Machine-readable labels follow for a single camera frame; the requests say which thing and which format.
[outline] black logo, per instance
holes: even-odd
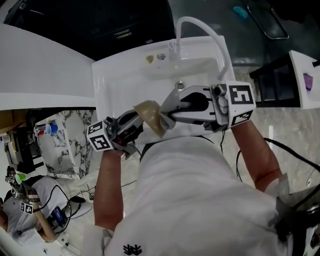
[[[232,104],[253,104],[250,85],[230,85],[230,97]]]
[[[102,121],[101,122],[97,122],[97,123],[89,126],[88,135],[94,133],[95,131],[98,131],[98,130],[102,129],[102,127],[103,127]]]
[[[128,244],[127,246],[123,246],[123,250],[126,255],[139,255],[142,253],[142,249],[140,248],[141,246],[137,246],[136,244],[134,245],[134,247],[130,244]]]
[[[248,121],[251,117],[251,114],[252,114],[253,110],[247,112],[247,113],[243,113],[243,114],[239,114],[237,116],[235,116],[233,119],[232,119],[232,124],[231,126],[235,126],[237,124],[240,124],[240,123],[243,123],[245,121]]]
[[[108,141],[104,135],[89,138],[95,147],[95,150],[107,150],[110,148]]]

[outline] cup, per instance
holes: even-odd
[[[50,135],[50,134],[54,134],[58,131],[58,125],[56,124],[52,124],[52,123],[48,123],[45,126],[45,132],[46,134]]]
[[[15,181],[16,181],[16,183],[18,183],[18,185],[20,185],[21,182],[26,180],[26,175],[24,175],[24,174],[16,174],[14,177],[15,177]]]

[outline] green cup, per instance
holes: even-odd
[[[21,182],[26,180],[26,175],[24,175],[24,174],[16,174],[14,177],[15,177],[15,181],[16,181],[16,183],[18,183],[18,185],[20,185]]]

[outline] floor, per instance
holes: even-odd
[[[235,67],[234,73],[236,80],[251,82],[248,74],[253,70],[253,67]],[[287,145],[314,163],[320,162],[319,109],[257,108],[252,115],[252,120],[264,137]],[[209,135],[208,138],[212,140],[217,147],[220,147],[222,139],[221,132]],[[232,167],[232,170],[236,172],[236,156],[239,148],[230,130],[225,133],[222,146],[226,160]],[[270,147],[279,161],[282,172],[288,175],[290,192],[301,191],[309,186],[320,184],[320,173],[313,171],[314,169],[311,166],[297,160],[275,145],[271,144]],[[238,167],[243,182],[253,186],[253,182],[242,157],[239,159]],[[138,177],[138,168],[139,155],[137,153],[130,159],[123,160],[121,162],[121,184],[126,185],[135,181]],[[93,188],[95,186],[98,177],[97,169],[98,166],[96,166],[96,171],[93,171],[82,180],[59,179],[59,182],[62,184],[66,193],[69,196],[73,196],[80,190],[86,191],[88,187]],[[128,213],[134,202],[134,192],[135,183],[122,188],[125,213]],[[89,201],[88,193],[85,192],[83,196]],[[85,226],[87,224],[93,224],[93,221],[93,211],[87,213],[84,217],[81,217],[81,219],[71,221],[67,229],[70,233],[69,242],[75,247],[81,248],[82,238],[78,234],[82,234]]]
[[[281,35],[279,26],[267,13],[266,1],[252,0],[168,0],[174,23],[182,16],[192,16],[208,24],[219,35],[223,35],[233,65],[258,65],[270,63],[290,50],[320,58],[319,27],[311,15],[303,24],[281,20],[289,34],[286,40],[267,40],[251,17],[242,19],[237,16],[234,6],[246,8],[247,1],[252,13],[271,35]],[[206,36],[206,33],[193,24],[182,25],[183,37]]]

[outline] purple object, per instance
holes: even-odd
[[[312,89],[312,84],[313,84],[313,81],[314,81],[314,77],[304,73],[303,74],[303,78],[304,78],[305,88],[306,88],[307,91],[310,92],[311,89]]]

